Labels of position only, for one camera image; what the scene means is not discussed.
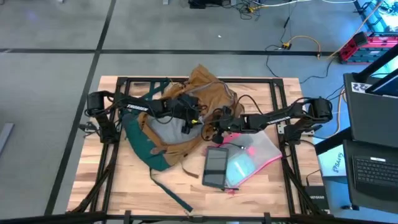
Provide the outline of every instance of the gray fabric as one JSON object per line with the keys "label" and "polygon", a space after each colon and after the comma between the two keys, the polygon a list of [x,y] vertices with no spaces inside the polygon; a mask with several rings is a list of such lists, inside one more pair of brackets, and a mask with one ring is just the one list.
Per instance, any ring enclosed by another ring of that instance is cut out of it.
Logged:
{"label": "gray fabric", "polygon": [[[159,118],[158,120],[165,123],[170,120],[170,116]],[[201,124],[195,125],[191,129],[189,134],[184,134],[181,133],[181,129],[185,125],[184,120],[173,118],[169,123],[161,124],[151,116],[148,116],[147,124],[166,144],[180,144],[183,142],[191,141],[200,134],[202,127]]]}

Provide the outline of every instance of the tablet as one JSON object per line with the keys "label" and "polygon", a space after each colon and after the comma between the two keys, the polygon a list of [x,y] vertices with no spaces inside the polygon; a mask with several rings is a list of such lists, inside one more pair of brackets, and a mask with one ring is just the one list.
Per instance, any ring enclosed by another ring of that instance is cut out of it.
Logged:
{"label": "tablet", "polygon": [[228,149],[211,146],[207,147],[202,184],[219,189],[225,188],[227,160]]}

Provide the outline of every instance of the backpack strap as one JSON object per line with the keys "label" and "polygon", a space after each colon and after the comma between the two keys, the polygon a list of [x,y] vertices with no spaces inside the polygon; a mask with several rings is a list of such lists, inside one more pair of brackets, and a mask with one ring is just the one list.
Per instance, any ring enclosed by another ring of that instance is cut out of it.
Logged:
{"label": "backpack strap", "polygon": [[172,192],[170,189],[168,189],[166,186],[155,180],[152,176],[152,168],[149,168],[149,177],[150,179],[158,185],[161,189],[164,190],[170,197],[172,197],[178,204],[180,204],[185,210],[188,212],[192,212],[193,208],[187,203],[184,202],[179,196],[177,196],[174,192]]}

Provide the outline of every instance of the label sticker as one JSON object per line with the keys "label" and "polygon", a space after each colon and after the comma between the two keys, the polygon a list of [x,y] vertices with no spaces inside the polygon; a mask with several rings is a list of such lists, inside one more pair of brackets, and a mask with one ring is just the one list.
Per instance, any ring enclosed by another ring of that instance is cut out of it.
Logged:
{"label": "label sticker", "polygon": [[376,157],[371,157],[371,160],[379,161],[379,162],[385,162],[386,161],[385,159],[376,158]]}
{"label": "label sticker", "polygon": [[351,88],[355,93],[365,93],[365,90],[370,86],[372,85],[366,83],[354,83],[354,82],[351,83]]}

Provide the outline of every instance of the black clamp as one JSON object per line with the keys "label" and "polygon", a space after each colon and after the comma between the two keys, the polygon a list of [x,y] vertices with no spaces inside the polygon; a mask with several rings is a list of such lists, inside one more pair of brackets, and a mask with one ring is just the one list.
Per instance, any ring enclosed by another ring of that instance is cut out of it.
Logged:
{"label": "black clamp", "polygon": [[269,212],[264,212],[264,221],[262,224],[271,224],[271,214]]}
{"label": "black clamp", "polygon": [[192,215],[189,216],[188,221],[192,222],[192,223],[204,223],[206,222],[205,217],[201,216],[201,215]]}
{"label": "black clamp", "polygon": [[123,224],[132,224],[132,220],[130,221],[131,210],[124,211],[124,219]]}

